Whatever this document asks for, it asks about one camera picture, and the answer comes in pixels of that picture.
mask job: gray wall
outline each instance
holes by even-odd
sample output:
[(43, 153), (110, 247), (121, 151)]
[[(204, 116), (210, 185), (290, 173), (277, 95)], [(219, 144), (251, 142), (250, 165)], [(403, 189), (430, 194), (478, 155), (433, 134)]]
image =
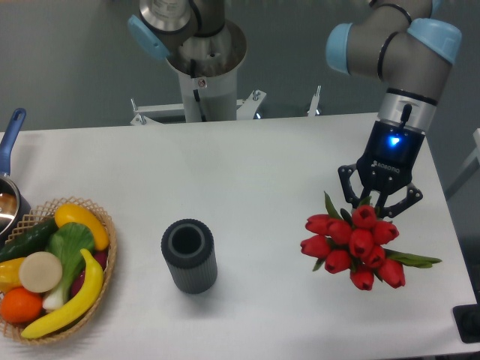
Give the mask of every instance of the gray wall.
[[(0, 1), (0, 130), (25, 107), (25, 130), (127, 125), (137, 105), (180, 103), (176, 76), (143, 54), (128, 34), (131, 0)], [(265, 116), (300, 116), (317, 85), (324, 113), (376, 112), (386, 85), (348, 77), (326, 66), (325, 44), (338, 23), (361, 22), (365, 0), (226, 0), (227, 17), (248, 41), (238, 95), (268, 93)], [(435, 16), (463, 32), (428, 134), (444, 186), (473, 150), (480, 128), (476, 103), (480, 73), (480, 1), (445, 0)], [(480, 174), (449, 202), (470, 262), (480, 262)]]

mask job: ribbed cylinder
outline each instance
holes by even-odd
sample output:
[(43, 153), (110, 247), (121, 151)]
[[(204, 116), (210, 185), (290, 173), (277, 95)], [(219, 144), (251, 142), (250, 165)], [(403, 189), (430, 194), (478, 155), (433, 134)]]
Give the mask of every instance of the ribbed cylinder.
[(181, 291), (202, 293), (217, 280), (213, 235), (204, 223), (194, 219), (176, 221), (163, 234), (161, 249)]

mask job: orange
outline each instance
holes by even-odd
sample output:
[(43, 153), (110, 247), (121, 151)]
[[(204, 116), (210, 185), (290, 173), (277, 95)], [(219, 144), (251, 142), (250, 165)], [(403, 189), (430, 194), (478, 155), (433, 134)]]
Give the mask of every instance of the orange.
[(36, 320), (42, 311), (40, 295), (23, 287), (13, 289), (0, 303), (0, 316), (9, 323), (29, 323)]

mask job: white table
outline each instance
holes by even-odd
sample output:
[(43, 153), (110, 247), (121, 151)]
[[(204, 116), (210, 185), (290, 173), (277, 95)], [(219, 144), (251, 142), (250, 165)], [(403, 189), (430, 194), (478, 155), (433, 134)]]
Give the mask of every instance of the white table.
[[(71, 339), (3, 359), (386, 359), (480, 350), (452, 308), (475, 297), (428, 144), (413, 177), (424, 199), (394, 219), (388, 248), (439, 257), (406, 268), (406, 286), (357, 290), (348, 271), (312, 272), (300, 253), (323, 191), (347, 207), (337, 168), (363, 153), (375, 114), (25, 131), (12, 179), (33, 205), (91, 198), (118, 230), (118, 263), (100, 311)], [(185, 295), (161, 255), (182, 218), (215, 239), (218, 279)]]

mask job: red tulip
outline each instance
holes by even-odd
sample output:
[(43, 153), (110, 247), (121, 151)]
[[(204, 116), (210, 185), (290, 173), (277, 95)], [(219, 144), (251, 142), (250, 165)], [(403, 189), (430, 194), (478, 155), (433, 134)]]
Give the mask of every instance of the red tulip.
[(310, 216), (307, 219), (307, 224), (305, 225), (305, 229), (311, 231), (312, 233), (316, 233), (318, 235), (328, 235), (328, 227), (327, 223), (329, 222), (330, 217), (327, 214), (319, 214)]
[(315, 235), (300, 243), (301, 253), (309, 257), (316, 257), (318, 259), (325, 259), (332, 249), (327, 243), (325, 236)]
[(377, 222), (377, 214), (370, 205), (362, 205), (353, 212), (352, 221), (356, 227), (371, 229)]
[(385, 259), (378, 269), (378, 275), (394, 289), (405, 285), (404, 267), (392, 259)]
[(374, 285), (374, 273), (373, 271), (365, 265), (359, 265), (357, 271), (350, 272), (350, 280), (353, 282), (353, 285), (358, 287), (360, 290), (372, 290)]
[(371, 269), (376, 269), (385, 261), (385, 250), (379, 245), (374, 245), (368, 256), (364, 256), (361, 260)]
[(377, 245), (388, 244), (399, 235), (397, 227), (393, 223), (377, 221), (373, 227), (373, 240)]
[(367, 257), (374, 248), (374, 237), (366, 229), (355, 229), (350, 237), (349, 249), (354, 257)]
[(352, 236), (352, 227), (345, 220), (330, 221), (328, 223), (328, 234), (337, 245), (347, 245)]
[(337, 274), (347, 270), (352, 264), (350, 254), (345, 250), (332, 250), (325, 260), (325, 270), (331, 274)]

